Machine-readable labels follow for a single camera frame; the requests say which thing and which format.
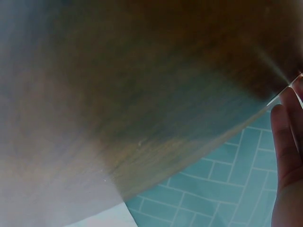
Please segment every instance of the finger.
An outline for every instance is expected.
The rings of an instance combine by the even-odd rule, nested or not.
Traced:
[[[271,127],[274,136],[279,184],[296,169],[302,167],[298,150],[294,143],[286,109],[276,105],[271,111]]]
[[[303,109],[290,87],[281,94],[280,99],[286,108],[297,149],[303,158]]]
[[[293,84],[294,90],[303,101],[303,77],[300,76]]]

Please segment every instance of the white surface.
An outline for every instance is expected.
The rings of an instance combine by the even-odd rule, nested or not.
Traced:
[[[66,227],[138,227],[125,203]]]

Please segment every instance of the skin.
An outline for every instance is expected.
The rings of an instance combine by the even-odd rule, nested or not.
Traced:
[[[271,111],[278,167],[278,191],[272,227],[303,226],[303,78],[280,96],[282,105]]]

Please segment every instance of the teal tile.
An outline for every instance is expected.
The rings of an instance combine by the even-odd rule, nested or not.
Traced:
[[[245,188],[242,200],[235,213],[235,217],[233,218],[234,222],[247,223],[249,221],[259,195],[262,192],[266,174],[267,172],[261,170],[253,169],[251,171],[251,175]]]
[[[209,200],[201,199],[194,195],[185,194],[180,207],[201,214],[213,216],[217,206],[217,202],[212,202]]]
[[[137,211],[130,210],[138,227],[170,227],[171,222],[152,218]]]
[[[231,172],[232,166],[227,164],[215,163],[210,179],[226,182]]]
[[[258,150],[256,160],[254,162],[254,167],[277,171],[276,154],[272,151]]]
[[[273,133],[268,131],[262,132],[259,148],[275,150]]]
[[[203,215],[196,215],[192,227],[208,227],[212,218]]]
[[[252,124],[252,127],[257,127],[261,129],[268,129],[271,130],[270,126],[270,113],[266,112],[261,117],[259,117],[257,120],[255,120]]]
[[[242,134],[242,132],[238,133],[237,135],[235,135],[234,137],[232,137],[228,142],[229,143],[239,144],[240,138],[241,138],[241,134]]]
[[[144,200],[141,208],[141,213],[148,214],[167,221],[172,221],[176,212],[177,208],[153,202],[150,200]]]
[[[171,177],[170,187],[180,189],[211,200],[234,202],[240,199],[243,187],[196,179],[177,174]]]
[[[168,182],[169,182],[169,178],[167,178],[165,181],[162,181],[160,185],[167,186]]]
[[[278,177],[277,173],[268,173],[268,178],[265,183],[264,189],[271,189],[271,190],[277,190],[278,188]]]
[[[238,156],[232,170],[230,183],[245,185],[260,138],[260,131],[245,129]]]
[[[164,202],[174,206],[179,205],[182,195],[183,195],[182,192],[176,191],[174,189],[166,188],[161,185],[157,185],[151,188],[150,190],[140,194],[140,196],[143,196],[145,198],[159,202]]]
[[[272,213],[275,200],[275,192],[263,191],[248,226],[263,226],[268,215]]]
[[[207,178],[213,166],[212,161],[200,159],[198,162],[190,165],[182,172],[185,174]]]
[[[232,164],[237,153],[237,148],[237,146],[223,144],[206,156],[206,158]]]
[[[143,201],[142,198],[136,196],[133,197],[131,200],[127,201],[125,204],[129,209],[139,210],[142,201]]]
[[[187,210],[179,210],[172,227],[188,227],[193,217],[193,212]]]
[[[231,223],[230,227],[246,227],[246,224]]]

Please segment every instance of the tiled wall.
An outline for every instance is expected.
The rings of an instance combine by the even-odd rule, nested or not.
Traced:
[[[138,227],[270,227],[276,157],[269,113],[126,204]]]

